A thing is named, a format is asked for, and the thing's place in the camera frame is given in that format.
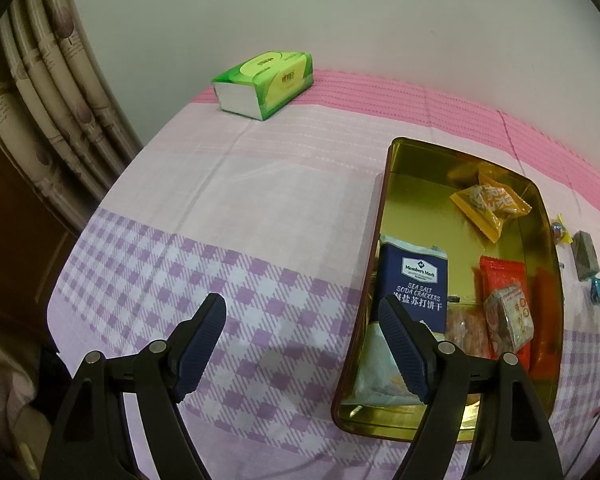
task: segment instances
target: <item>curtain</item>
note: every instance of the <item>curtain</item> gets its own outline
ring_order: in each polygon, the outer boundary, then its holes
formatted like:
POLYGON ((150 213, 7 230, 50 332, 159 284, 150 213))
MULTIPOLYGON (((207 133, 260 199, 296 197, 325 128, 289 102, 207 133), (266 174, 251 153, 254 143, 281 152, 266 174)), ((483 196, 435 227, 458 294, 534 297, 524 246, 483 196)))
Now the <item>curtain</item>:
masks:
POLYGON ((138 154, 87 56, 69 0, 14 0, 0 20, 0 147, 78 232, 138 154))

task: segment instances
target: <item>yellow snack package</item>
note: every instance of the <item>yellow snack package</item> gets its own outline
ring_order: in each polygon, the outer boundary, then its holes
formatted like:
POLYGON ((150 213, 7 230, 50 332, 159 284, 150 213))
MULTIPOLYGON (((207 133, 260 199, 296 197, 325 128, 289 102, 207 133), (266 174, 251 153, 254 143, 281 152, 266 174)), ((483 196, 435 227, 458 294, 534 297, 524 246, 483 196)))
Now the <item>yellow snack package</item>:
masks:
POLYGON ((498 241, 505 220, 524 216, 531 206, 506 184, 478 173, 480 184, 451 195, 451 200, 493 243, 498 241))

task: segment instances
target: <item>gray eraser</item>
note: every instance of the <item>gray eraser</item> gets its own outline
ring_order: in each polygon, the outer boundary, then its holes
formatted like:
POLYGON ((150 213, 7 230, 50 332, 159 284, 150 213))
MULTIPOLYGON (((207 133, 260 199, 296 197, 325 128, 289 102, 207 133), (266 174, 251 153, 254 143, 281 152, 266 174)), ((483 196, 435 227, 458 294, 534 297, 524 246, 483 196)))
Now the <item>gray eraser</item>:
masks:
POLYGON ((600 272, 596 248, 593 246, 591 235, 585 231, 578 231, 573 235, 571 244, 573 259, 576 262, 576 272, 581 282, 592 278, 600 272))

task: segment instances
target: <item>pink stripe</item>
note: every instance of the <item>pink stripe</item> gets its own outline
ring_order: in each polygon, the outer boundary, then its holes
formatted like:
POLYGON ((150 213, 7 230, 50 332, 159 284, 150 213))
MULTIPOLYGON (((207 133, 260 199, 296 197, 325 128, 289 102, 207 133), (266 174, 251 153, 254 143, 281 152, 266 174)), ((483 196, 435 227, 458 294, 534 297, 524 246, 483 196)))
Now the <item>pink stripe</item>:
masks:
MULTIPOLYGON (((600 172, 586 160, 507 114, 442 92, 381 77, 316 70, 314 85, 293 100, 394 119, 509 153, 582 195, 600 211, 600 172)), ((212 87, 193 103, 217 103, 212 87)))

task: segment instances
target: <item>metal tray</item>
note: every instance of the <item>metal tray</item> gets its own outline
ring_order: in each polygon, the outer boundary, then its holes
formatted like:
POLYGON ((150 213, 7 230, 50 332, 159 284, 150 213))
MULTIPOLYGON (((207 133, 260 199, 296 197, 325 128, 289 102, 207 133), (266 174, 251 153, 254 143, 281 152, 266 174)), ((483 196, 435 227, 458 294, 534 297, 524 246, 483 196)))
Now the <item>metal tray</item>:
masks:
MULTIPOLYGON (((507 168, 443 146, 398 138, 389 148, 373 243, 349 351, 331 405, 344 431, 392 440, 413 439, 424 406, 379 408, 342 404, 350 396, 358 371, 373 294, 376 248, 380 233, 410 243, 437 245, 448 254, 448 293, 463 304, 482 304, 480 256, 517 260, 526 265, 535 335, 529 376, 549 416, 560 374, 563 330, 562 281, 550 222, 536 185, 507 168), (529 215, 507 221, 493 244, 451 202, 459 189, 477 183, 478 167, 511 186, 529 205, 529 215)), ((473 438, 479 402, 465 407, 458 442, 473 438)))

